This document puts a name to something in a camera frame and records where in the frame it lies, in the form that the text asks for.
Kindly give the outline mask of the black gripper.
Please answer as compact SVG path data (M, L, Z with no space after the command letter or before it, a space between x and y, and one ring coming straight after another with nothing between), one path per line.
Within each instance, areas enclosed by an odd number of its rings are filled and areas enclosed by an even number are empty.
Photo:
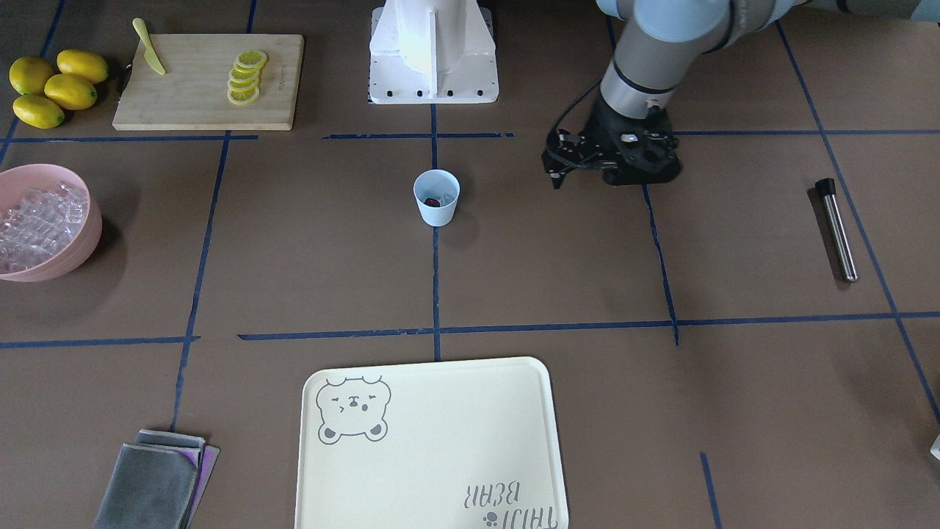
M575 170L597 170L608 185L670 183L681 174L668 111L654 105L643 118L622 116L598 96L578 134L555 127L545 138L543 170L560 190Z

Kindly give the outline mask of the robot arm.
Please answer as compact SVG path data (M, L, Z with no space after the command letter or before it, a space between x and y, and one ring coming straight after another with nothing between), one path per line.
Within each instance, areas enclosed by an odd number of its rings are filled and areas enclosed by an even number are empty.
M762 31L798 1L601 1L624 21L620 40L582 131L555 123L541 154L559 190L575 170L598 171L608 185L664 184L682 173L667 106L692 64Z

